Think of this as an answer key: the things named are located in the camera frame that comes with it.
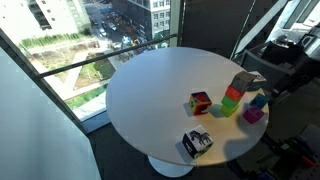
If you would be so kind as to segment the purple toy block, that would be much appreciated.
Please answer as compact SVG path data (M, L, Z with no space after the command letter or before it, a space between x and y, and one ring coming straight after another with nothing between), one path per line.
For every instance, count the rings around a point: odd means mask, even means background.
M264 112L256 106L248 108L242 115L242 117L250 124L257 122L263 116Z

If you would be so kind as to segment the green toy block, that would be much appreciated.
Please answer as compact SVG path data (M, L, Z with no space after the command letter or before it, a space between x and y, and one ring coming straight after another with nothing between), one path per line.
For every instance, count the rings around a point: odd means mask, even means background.
M238 105L238 101L234 101L228 96L224 96L221 103L229 109L234 109Z

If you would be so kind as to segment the yellow-green toy block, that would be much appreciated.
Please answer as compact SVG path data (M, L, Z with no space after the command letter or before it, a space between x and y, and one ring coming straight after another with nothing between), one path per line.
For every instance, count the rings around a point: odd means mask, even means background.
M233 109L228 108L225 105L222 105L220 108L220 112L225 116L225 117L230 117L236 110L238 109L238 106L235 106Z

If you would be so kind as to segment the orange toy block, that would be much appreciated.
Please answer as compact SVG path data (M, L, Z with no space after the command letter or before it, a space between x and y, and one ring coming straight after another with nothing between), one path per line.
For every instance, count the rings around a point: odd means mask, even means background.
M233 101L239 101L244 94L245 92L240 92L231 85L227 87L227 90L225 92L225 95Z

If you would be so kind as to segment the grey toy block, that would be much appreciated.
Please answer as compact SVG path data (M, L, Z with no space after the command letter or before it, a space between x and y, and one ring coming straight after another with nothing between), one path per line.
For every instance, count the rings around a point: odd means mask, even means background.
M244 92L249 88L254 79L255 75L241 71L234 76L231 86L240 92Z

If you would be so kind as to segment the blue toy block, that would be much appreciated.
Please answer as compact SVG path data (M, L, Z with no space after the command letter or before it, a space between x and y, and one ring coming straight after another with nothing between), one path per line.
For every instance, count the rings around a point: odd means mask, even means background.
M259 109L262 109L269 101L269 98L258 93L249 103L250 106L258 107Z

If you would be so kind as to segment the multicolour soft cube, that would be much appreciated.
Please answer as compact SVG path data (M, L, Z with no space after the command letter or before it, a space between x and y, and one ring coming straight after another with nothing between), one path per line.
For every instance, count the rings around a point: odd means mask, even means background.
M192 93L189 99L189 107L194 115L207 113L207 108L212 105L212 101L206 92Z

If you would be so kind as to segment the window railing bar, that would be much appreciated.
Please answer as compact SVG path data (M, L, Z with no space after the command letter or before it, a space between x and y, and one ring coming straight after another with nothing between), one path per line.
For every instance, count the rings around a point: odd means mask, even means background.
M169 40L169 39L172 39L172 38L175 38L175 37L177 37L177 34L170 34L170 35L165 36L163 38L153 39L151 41L148 41L148 42L136 45L136 46L132 46L132 47L129 47L129 48L126 48L126 49L117 50L117 51L114 51L114 52L111 52L111 53L107 53L107 54L104 54L104 55L101 55L101 56L97 56L97 57L94 57L94 58L91 58L91 59L87 59L87 60L81 61L81 62L78 62L78 63L70 64L70 65L67 65L67 66L64 66L64 67L61 67L61 68L57 68L57 69L50 70L50 71L47 71L47 72L44 72L44 73L40 73L40 74L36 75L36 77L37 78L44 78L44 77L47 77L47 76L51 76L51 75L54 75L54 74L57 74L57 73L61 73L61 72L64 72L64 71L67 71L67 70L70 70L70 69L73 69L73 68L77 68L77 67L80 67L80 66L83 66L83 65L86 65L86 64L90 64L90 63L93 63L93 62L96 62L96 61L100 61L100 60L103 60L105 58L116 56L116 55L119 55L119 54L124 53L124 52L129 52L129 51L136 50L136 49L139 49L139 48L142 48L142 47L146 47L146 46L149 46L149 45L157 44L157 43L160 43L162 41Z

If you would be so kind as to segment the black white zebra cube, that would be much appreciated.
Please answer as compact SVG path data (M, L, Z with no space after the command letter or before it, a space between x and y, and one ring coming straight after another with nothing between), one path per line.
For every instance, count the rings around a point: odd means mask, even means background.
M188 154L196 159L203 155L214 144L213 139L202 125L187 131L183 135L182 144Z

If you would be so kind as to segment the white round table base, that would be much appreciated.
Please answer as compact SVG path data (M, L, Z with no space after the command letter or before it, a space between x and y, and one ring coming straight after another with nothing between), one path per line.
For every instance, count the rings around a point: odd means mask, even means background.
M193 170L193 166L176 165L158 160L151 156L148 157L151 166L161 175L169 178L182 177Z

